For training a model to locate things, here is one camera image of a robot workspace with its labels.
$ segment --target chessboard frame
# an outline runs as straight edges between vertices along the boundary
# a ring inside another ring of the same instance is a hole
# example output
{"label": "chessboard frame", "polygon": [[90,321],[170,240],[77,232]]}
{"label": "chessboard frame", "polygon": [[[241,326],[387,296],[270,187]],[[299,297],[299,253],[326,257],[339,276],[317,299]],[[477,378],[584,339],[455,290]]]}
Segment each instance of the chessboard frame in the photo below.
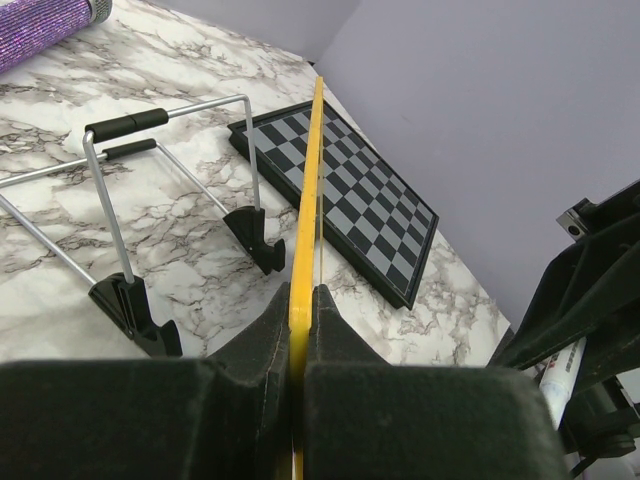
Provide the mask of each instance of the chessboard frame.
{"label": "chessboard frame", "polygon": [[[296,105],[292,105],[290,107],[281,108],[279,110],[274,110],[272,112],[268,112],[262,115],[258,115],[253,117],[253,125],[254,128],[259,126],[260,123],[265,120],[271,120],[275,117],[287,116],[289,114],[296,113],[297,111],[304,111],[311,107],[312,102],[303,102]],[[338,230],[331,220],[326,217],[324,218],[324,237],[326,240],[333,245],[333,247],[342,255],[353,267],[356,271],[362,275],[380,294],[394,307],[401,308],[403,306],[408,309],[412,309],[415,303],[416,296],[418,294],[420,282],[422,280],[422,276],[424,275],[424,269],[427,264],[427,257],[429,255],[429,251],[431,250],[431,245],[433,243],[433,238],[435,236],[435,232],[438,226],[439,217],[433,211],[427,203],[420,198],[420,196],[402,179],[400,175],[378,154],[376,149],[371,146],[371,144],[364,138],[362,135],[358,133],[358,131],[353,128],[350,122],[347,122],[337,111],[333,108],[326,100],[324,102],[325,111],[327,107],[331,109],[332,113],[335,114],[345,125],[347,125],[353,133],[365,144],[365,146],[369,147],[369,149],[373,152],[373,154],[396,176],[398,179],[404,184],[404,186],[409,190],[420,203],[422,203],[427,210],[433,215],[431,222],[429,223],[429,227],[425,236],[425,241],[422,246],[422,250],[420,252],[420,256],[418,257],[418,268],[417,275],[415,278],[411,280],[409,287],[407,288],[408,294],[404,294],[400,292],[396,286],[391,283],[387,279],[387,277],[366,258],[363,254],[361,254],[356,248],[351,245],[351,241],[344,235],[340,230]],[[246,130],[246,121],[238,121],[235,123],[231,123],[228,125],[229,130],[231,131],[231,136],[229,137],[229,142],[240,152],[240,154],[245,158],[249,159],[249,144],[247,141],[246,135],[244,135],[244,131]],[[256,148],[256,159],[258,163],[258,171],[260,174],[271,184],[273,187],[289,202],[291,205],[299,209],[300,208],[300,193],[298,192],[297,187],[295,187],[289,178],[278,169],[273,161],[269,159],[269,157],[262,152],[260,149]]]}

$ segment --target chessboard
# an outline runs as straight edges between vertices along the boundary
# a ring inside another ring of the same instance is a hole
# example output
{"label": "chessboard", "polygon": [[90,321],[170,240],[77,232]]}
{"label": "chessboard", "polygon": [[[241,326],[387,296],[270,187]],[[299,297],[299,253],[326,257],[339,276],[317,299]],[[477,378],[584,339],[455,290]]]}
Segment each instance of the chessboard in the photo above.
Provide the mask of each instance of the chessboard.
{"label": "chessboard", "polygon": [[[299,208],[311,102],[253,119],[258,170]],[[248,160],[246,122],[229,125]],[[413,308],[437,215],[325,102],[324,236],[395,308]]]}

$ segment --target marble table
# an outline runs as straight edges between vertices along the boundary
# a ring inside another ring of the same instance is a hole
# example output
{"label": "marble table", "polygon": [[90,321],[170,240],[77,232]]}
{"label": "marble table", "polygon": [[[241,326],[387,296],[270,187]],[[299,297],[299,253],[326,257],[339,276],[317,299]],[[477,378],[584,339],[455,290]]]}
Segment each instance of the marble table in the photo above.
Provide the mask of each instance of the marble table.
{"label": "marble table", "polygon": [[[87,123],[238,93],[259,115],[309,100],[316,75],[296,55],[141,1],[115,0],[106,23],[0,78],[0,178],[83,158]],[[355,125],[330,91],[326,98]],[[242,118],[241,105],[229,106],[152,131],[230,210],[252,203],[249,165],[227,140],[226,125]],[[185,356],[220,348],[290,278],[297,212],[264,179],[266,236],[269,243],[284,238],[288,251],[285,270],[269,276],[236,243],[221,211],[158,151],[103,172],[155,321],[176,320]],[[121,270],[87,169],[0,193],[95,278]],[[328,245],[324,283],[344,318],[396,364],[483,365],[508,327],[440,233],[411,311],[393,309]],[[87,285],[3,211],[0,305],[1,361],[145,356],[92,303]]]}

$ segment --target silver metal rod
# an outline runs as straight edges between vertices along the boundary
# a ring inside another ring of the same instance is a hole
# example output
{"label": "silver metal rod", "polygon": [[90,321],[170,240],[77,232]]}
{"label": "silver metal rod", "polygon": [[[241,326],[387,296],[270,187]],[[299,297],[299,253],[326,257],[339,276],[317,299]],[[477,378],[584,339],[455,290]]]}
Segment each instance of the silver metal rod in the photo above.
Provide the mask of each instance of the silver metal rod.
{"label": "silver metal rod", "polygon": [[67,264],[71,270],[76,272],[78,275],[82,277],[82,279],[87,282],[89,285],[93,286],[97,282],[95,278],[93,278],[89,273],[78,265],[75,260],[73,260],[69,255],[63,252],[58,245],[56,245],[49,237],[47,237],[42,230],[36,227],[31,221],[25,217],[20,210],[18,210],[15,206],[13,206],[9,201],[0,195],[0,207],[9,212],[13,218],[15,218],[20,224],[27,229],[27,231],[33,235],[40,243],[42,243],[45,247],[55,253],[60,260]]}
{"label": "silver metal rod", "polygon": [[124,240],[122,239],[122,233],[120,233],[120,226],[118,225],[116,213],[113,211],[113,205],[109,198],[107,186],[104,183],[104,177],[100,171],[98,156],[96,155],[96,151],[93,147],[93,132],[91,130],[84,134],[84,137],[82,138],[82,148],[84,148],[84,153],[87,156],[89,170],[91,170],[91,174],[93,175],[93,180],[96,184],[96,190],[98,191],[98,197],[100,197],[102,209],[104,210],[104,214],[109,222],[111,238],[113,238],[113,243],[116,246],[116,252],[118,252],[118,258],[122,265],[124,279],[127,283],[133,283],[135,280],[133,278],[133,269],[131,268],[129,256],[127,255],[127,248],[125,247]]}
{"label": "silver metal rod", "polygon": [[[107,158],[106,153],[101,153],[98,155],[98,161],[103,161]],[[30,180],[35,180],[36,178],[46,177],[47,175],[51,175],[52,173],[62,172],[63,170],[67,170],[69,168],[78,167],[80,165],[84,165],[87,163],[86,158],[81,158],[80,160],[74,160],[72,162],[60,163],[58,165],[52,165],[51,167],[39,168],[38,170],[34,170],[32,172],[21,173],[20,175],[13,175],[11,177],[3,178],[0,180],[0,188],[8,187],[9,185],[17,185],[18,183],[28,182]]]}
{"label": "silver metal rod", "polygon": [[176,108],[169,110],[167,114],[169,118],[180,117],[182,115],[188,115],[189,113],[199,112],[206,110],[207,108],[221,107],[229,103],[243,102],[244,114],[247,122],[247,138],[249,140],[249,162],[251,163],[251,178],[253,181],[253,203],[256,210],[260,210],[260,186],[258,184],[258,164],[256,162],[256,146],[253,138],[253,117],[251,113],[251,102],[249,97],[244,94],[232,95],[230,97],[219,98],[217,100],[211,100],[209,102],[197,103],[195,105],[189,105],[188,107]]}
{"label": "silver metal rod", "polygon": [[162,145],[161,143],[156,143],[157,147],[160,149],[160,151],[162,153],[165,154],[165,156],[171,160],[171,163],[173,163],[176,167],[178,167],[178,170],[180,170],[182,173],[185,174],[185,176],[191,180],[196,187],[198,187],[200,190],[202,190],[202,193],[204,193],[213,203],[216,204],[216,206],[222,210],[222,212],[225,215],[229,214],[229,210],[227,210],[225,208],[225,206],[220,202],[220,200],[218,200],[216,197],[213,196],[213,194],[209,191],[209,189],[202,183],[200,182],[200,180],[198,180],[195,175],[193,173],[191,173],[189,171],[189,169],[187,169],[187,167],[184,166],[184,164],[182,162],[180,162],[169,150],[166,149],[166,147],[164,145]]}

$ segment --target black plastic foot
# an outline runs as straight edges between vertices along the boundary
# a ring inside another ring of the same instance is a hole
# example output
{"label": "black plastic foot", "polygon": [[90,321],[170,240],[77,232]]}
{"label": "black plastic foot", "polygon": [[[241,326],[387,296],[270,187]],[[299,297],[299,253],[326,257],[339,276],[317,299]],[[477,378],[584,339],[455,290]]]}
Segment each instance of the black plastic foot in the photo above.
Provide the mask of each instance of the black plastic foot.
{"label": "black plastic foot", "polygon": [[273,247],[264,241],[263,208],[256,210],[252,206],[240,207],[228,213],[224,221],[265,275],[269,275],[272,270],[279,272],[284,268],[284,240],[278,240]]}
{"label": "black plastic foot", "polygon": [[153,323],[144,280],[134,278],[127,283],[124,274],[114,273],[91,287],[89,297],[149,356],[182,356],[175,322],[170,320],[162,327]]}

